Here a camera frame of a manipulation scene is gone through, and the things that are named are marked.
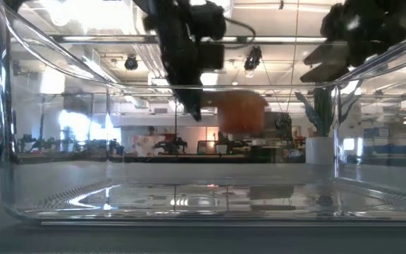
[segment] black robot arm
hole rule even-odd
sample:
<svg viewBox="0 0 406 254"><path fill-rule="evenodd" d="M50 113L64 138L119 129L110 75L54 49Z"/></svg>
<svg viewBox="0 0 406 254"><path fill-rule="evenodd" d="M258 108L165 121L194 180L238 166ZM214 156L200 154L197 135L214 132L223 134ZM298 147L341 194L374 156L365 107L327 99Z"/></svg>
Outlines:
<svg viewBox="0 0 406 254"><path fill-rule="evenodd" d="M223 68L223 45L200 43L203 37L219 40L225 35L223 8L212 2L203 6L191 6L188 0L134 2L147 13L144 20L145 29L156 30L161 60L171 86L201 86L200 76L204 69ZM202 91L178 88L173 91L185 110L196 121L201 120Z"/></svg>

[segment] black cable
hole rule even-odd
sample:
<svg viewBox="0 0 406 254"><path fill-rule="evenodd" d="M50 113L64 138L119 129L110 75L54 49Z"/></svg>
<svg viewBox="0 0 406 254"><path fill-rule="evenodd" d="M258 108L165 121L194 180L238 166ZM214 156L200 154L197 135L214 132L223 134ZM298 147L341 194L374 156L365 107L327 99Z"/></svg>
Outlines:
<svg viewBox="0 0 406 254"><path fill-rule="evenodd" d="M242 48L248 47L251 44L253 44L254 39L256 39L256 37L257 37L257 32L254 30L254 28L252 28L251 26L249 26L249 25L247 25L245 23L242 23L240 21L233 20L231 18L225 18L225 20L228 21L229 23L239 25L239 26L241 26L243 28L247 28L248 30L250 30L252 32L252 39L249 42L247 42L247 44L234 46L234 47L225 47L226 49L242 49Z"/></svg>

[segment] duct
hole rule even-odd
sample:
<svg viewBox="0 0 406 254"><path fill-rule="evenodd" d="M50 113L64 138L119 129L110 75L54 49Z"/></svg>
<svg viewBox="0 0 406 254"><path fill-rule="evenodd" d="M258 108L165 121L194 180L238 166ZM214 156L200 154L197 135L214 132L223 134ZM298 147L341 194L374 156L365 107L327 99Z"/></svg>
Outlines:
<svg viewBox="0 0 406 254"><path fill-rule="evenodd" d="M328 13L330 12L331 4L312 4L312 3L285 3L283 10L310 12L310 13ZM247 9L247 10L278 10L282 9L279 3L253 3L253 4L234 4L234 9Z"/></svg>
<svg viewBox="0 0 406 254"><path fill-rule="evenodd" d="M391 99L395 99L395 98L401 98L402 100L406 100L406 93L400 94L400 95L381 95L381 96L376 96L375 97L380 97L381 99L376 100L375 102L371 103L371 104L375 104L375 103L383 103L383 102L388 102Z"/></svg>
<svg viewBox="0 0 406 254"><path fill-rule="evenodd" d="M140 9L137 8L137 13L134 17L136 18L136 20L134 20L134 24L135 24L134 28L135 28L136 34L138 34L138 35L147 34L147 32L144 29L143 23L142 23L143 14ZM156 75L155 78L165 77L166 72L162 65L162 60L160 57L161 54L159 52L159 46L144 44L144 45L140 45L140 50L141 51L143 50L144 51L143 53L146 54L147 56L149 56L148 61L151 61L149 63L150 66L152 66L156 71L159 72L159 76Z"/></svg>
<svg viewBox="0 0 406 254"><path fill-rule="evenodd" d="M137 27L138 27L138 21L140 20L140 23L142 23L142 12L139 8L135 8L136 5L134 4L133 0L126 1L126 4L128 5L130 12L132 13L132 22L130 26L130 31L129 33L131 35L139 35ZM133 48L136 52L137 55L140 56L140 58L144 61L145 66L147 67L148 71L150 73L153 73L155 77L161 76L161 71L158 68L158 66L155 65L154 57L145 49L146 45L144 44L134 44Z"/></svg>
<svg viewBox="0 0 406 254"><path fill-rule="evenodd" d="M101 71L103 72L102 74L107 73L107 70L103 66L101 66L100 61L97 61L97 62L94 61L95 59L100 59L100 58L101 58L100 55L95 50L92 50L92 56L88 57L88 59L91 59L95 64L97 64L100 67ZM120 82L119 79L117 79L116 77L113 77L113 76L109 76L109 79L115 83ZM137 109L148 109L149 108L149 102L145 99L140 99L139 97L133 97L130 95L125 96L125 99L127 101L133 103Z"/></svg>

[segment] ceiling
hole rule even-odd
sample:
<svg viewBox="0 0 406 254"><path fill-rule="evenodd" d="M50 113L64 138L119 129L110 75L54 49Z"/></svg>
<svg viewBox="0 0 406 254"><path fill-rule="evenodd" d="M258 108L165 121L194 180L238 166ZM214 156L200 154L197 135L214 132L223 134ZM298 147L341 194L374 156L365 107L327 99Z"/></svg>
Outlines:
<svg viewBox="0 0 406 254"><path fill-rule="evenodd" d="M77 3L81 0L68 1ZM308 90L312 90L313 84L300 81L300 76L311 69L310 66L304 65L302 60L323 41L319 34L321 21L331 5L338 2L342 1L286 0L283 9L280 9L279 1L234 0L232 18L247 23L256 30L263 59L255 70L254 76L247 78L243 65L251 47L226 50L224 69L219 72L216 82L212 85L232 85L233 87L261 85L261 89L256 87L255 90L259 93L273 94L272 98L268 98L269 101L294 102L294 91L302 91L305 94ZM57 3L57 0L29 1L22 5L19 14L48 35L146 34L140 25L142 12L135 6L131 7L133 4L131 0L89 0L86 1L89 3L86 6L93 7L86 11L78 11L80 14L70 13L64 7L59 8ZM248 30L230 24L226 37L232 36L250 36L250 34ZM309 40L306 43L296 43L298 37L306 37ZM161 67L159 48L156 45L128 43L67 45L68 49L72 46L74 49L80 47L91 55L93 55L92 52L96 52L101 69L117 83L146 85L151 82L151 78L163 78L165 75ZM139 67L135 71L128 71L124 67L130 55L137 56ZM406 56L395 59L388 64L388 67L392 68L405 61ZM35 66L30 66L26 61L25 65L32 70L43 68L43 65L38 63L36 61ZM383 95L375 96L378 89L381 89ZM398 97L406 95L406 68L364 81L361 91L363 94L361 100L365 105L382 103L383 107L400 108L400 102L406 99ZM170 90L145 88L137 89L137 92L164 94L170 93Z"/></svg>

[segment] black equipment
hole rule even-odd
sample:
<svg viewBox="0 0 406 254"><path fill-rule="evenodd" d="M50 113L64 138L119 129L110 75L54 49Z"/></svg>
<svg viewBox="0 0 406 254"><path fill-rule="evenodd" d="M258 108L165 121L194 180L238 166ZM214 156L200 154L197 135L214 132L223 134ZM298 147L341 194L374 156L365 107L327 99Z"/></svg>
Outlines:
<svg viewBox="0 0 406 254"><path fill-rule="evenodd" d="M179 149L182 147L183 153L185 153L185 148L187 148L187 142L182 138L174 138L170 141L161 141L154 145L154 148L164 149L166 155L177 155L179 154Z"/></svg>
<svg viewBox="0 0 406 254"><path fill-rule="evenodd" d="M244 63L244 69L246 71L253 71L260 64L262 59L262 51L259 46L253 46L252 51L248 54L247 60Z"/></svg>
<svg viewBox="0 0 406 254"><path fill-rule="evenodd" d="M333 5L320 30L326 41L304 60L309 66L321 64L300 80L334 81L349 73L349 66L358 67L368 57L383 54L406 39L406 29L401 26L403 16L406 0L346 0Z"/></svg>

